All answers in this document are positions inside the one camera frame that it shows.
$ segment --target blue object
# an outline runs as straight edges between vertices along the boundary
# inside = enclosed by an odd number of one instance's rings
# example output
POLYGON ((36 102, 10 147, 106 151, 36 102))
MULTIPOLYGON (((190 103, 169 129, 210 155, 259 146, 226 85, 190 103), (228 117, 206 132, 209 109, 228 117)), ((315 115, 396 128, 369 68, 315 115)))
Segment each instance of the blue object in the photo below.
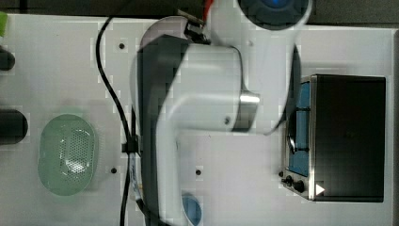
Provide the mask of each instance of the blue object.
POLYGON ((303 176, 309 175, 309 115, 311 107, 311 84, 301 85, 296 107, 295 154, 290 153, 289 170, 303 176))
POLYGON ((285 8, 293 0, 263 0, 264 4, 270 8, 285 8))
POLYGON ((197 199, 191 195, 183 196, 183 207, 190 222, 194 226, 199 225, 202 218, 202 210, 197 199))

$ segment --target black cylinder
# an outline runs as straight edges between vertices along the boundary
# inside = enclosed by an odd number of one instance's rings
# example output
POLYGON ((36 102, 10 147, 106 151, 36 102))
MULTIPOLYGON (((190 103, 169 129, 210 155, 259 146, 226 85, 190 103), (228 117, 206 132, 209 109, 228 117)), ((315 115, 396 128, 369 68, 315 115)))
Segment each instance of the black cylinder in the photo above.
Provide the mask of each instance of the black cylinder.
POLYGON ((0 110, 0 145, 16 144, 27 133, 27 120, 23 113, 8 109, 0 110))
POLYGON ((14 55, 0 46, 0 70, 9 71, 14 67, 14 65, 14 55))

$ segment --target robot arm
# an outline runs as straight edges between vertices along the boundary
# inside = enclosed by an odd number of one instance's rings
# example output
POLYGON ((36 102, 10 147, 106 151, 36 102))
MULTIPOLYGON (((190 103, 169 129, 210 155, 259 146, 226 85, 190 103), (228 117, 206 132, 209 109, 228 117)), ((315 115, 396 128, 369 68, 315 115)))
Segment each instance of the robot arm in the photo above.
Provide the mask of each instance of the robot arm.
POLYGON ((179 182, 179 133, 269 134, 279 125, 295 38, 310 13, 311 0, 215 0, 206 25, 212 45, 162 36, 140 50, 144 201, 162 221, 191 224, 179 182))

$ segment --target black cable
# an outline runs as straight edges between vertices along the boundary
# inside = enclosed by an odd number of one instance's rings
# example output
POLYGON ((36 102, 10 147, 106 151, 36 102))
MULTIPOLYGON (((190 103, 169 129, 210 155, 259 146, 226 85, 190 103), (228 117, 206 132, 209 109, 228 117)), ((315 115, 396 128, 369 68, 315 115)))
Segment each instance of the black cable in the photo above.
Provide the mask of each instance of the black cable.
POLYGON ((127 198, 128 198, 128 195, 129 195, 129 184, 130 184, 129 166, 130 166, 130 157, 128 156, 127 159, 128 159, 128 160, 127 160, 128 170, 126 170, 126 179, 125 179, 125 184, 124 184, 124 188, 123 188, 122 204, 120 205, 120 226, 124 226, 125 213, 126 213, 126 203, 127 203, 127 198))
MULTIPOLYGON (((126 1, 120 8, 118 8, 118 11, 114 13, 113 15, 109 16, 108 19, 105 21, 103 24, 98 36, 97 36, 97 41, 96 41, 96 60, 97 60, 97 66, 100 72, 100 75, 105 83, 106 88, 108 89, 110 95, 112 96, 112 99, 115 102, 115 105, 117 106, 118 112, 120 114, 120 120, 123 125, 123 130, 124 134, 126 136, 126 144, 127 144, 127 151, 130 151, 130 149, 134 148, 131 147, 133 146, 134 142, 132 142, 133 138, 132 135, 129 132, 129 125, 127 123, 126 117, 123 112, 123 107, 120 104, 120 100, 118 99, 117 94, 115 93, 114 89, 112 89, 111 84, 109 83, 108 79, 106 78, 103 64, 101 61, 101 55, 100 55, 100 44, 101 44, 101 39, 103 37, 104 31, 108 27, 109 23, 112 21, 112 19, 117 15, 123 8, 125 8, 128 4, 130 4, 131 1, 128 0, 126 1)), ((126 179, 125 179, 125 184, 124 184, 124 189, 123 189, 123 196, 122 196, 122 202, 120 205, 120 226, 124 226, 124 221, 125 221, 125 213, 126 213, 126 203, 127 203, 127 198, 129 195, 129 184, 130 184, 130 174, 129 174, 129 166, 130 166, 130 157, 128 156, 128 165, 127 165, 127 170, 126 170, 126 179)))
MULTIPOLYGON (((132 107, 132 134, 129 131, 129 125, 126 120, 126 117, 124 115, 123 107, 120 104, 120 100, 118 99, 117 94, 115 93, 114 89, 112 88, 111 84, 109 83, 105 72, 103 68, 103 64, 101 61, 101 55, 100 55, 100 44, 101 44, 101 39, 103 37, 104 31, 108 27, 109 23, 112 21, 112 19, 115 18, 116 15, 118 15, 122 9, 127 7, 129 4, 131 4, 131 0, 127 0, 118 10, 116 13, 112 14, 111 16, 108 17, 108 19, 105 21, 103 24, 98 36, 97 36, 97 41, 96 41, 96 49, 95 49, 95 54, 96 54, 96 60, 97 60, 97 66, 100 72, 100 75, 104 81, 104 84, 106 88, 108 89, 110 95, 112 96, 112 99, 115 102, 115 105, 117 106, 117 110, 120 114, 120 120, 123 125, 123 130, 124 134, 126 136, 126 143, 122 145, 122 150, 128 153, 128 165, 127 165, 127 170, 126 170, 126 179, 125 179, 125 184, 123 188, 123 195, 122 195, 122 202, 120 205, 120 226, 124 226, 124 221, 125 221, 125 213, 126 213, 126 203, 129 195, 129 185, 130 185, 130 172, 129 172, 129 167, 131 164, 130 156, 129 154, 135 154, 137 153, 139 156, 139 148, 136 140, 136 113, 135 110, 132 107)), ((144 214, 146 218, 150 219, 155 219, 157 220, 157 224, 161 226, 169 226, 165 222, 162 222, 162 220, 159 219, 157 215, 155 215, 148 207, 144 204, 143 200, 139 199, 136 201, 137 206, 141 210, 141 212, 144 214)))

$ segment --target black strip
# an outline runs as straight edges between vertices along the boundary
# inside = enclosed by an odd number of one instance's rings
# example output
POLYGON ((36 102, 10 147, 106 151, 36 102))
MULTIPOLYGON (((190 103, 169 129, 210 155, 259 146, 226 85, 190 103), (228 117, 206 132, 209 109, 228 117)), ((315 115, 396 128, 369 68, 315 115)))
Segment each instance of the black strip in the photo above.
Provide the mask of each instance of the black strip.
POLYGON ((156 164, 156 126, 162 105, 175 78, 189 40, 168 35, 153 40, 137 56, 140 132, 143 143, 141 175, 144 203, 152 215, 146 215, 147 225, 160 225, 156 164))
POLYGON ((20 0, 20 13, 27 13, 27 1, 28 0, 20 0))

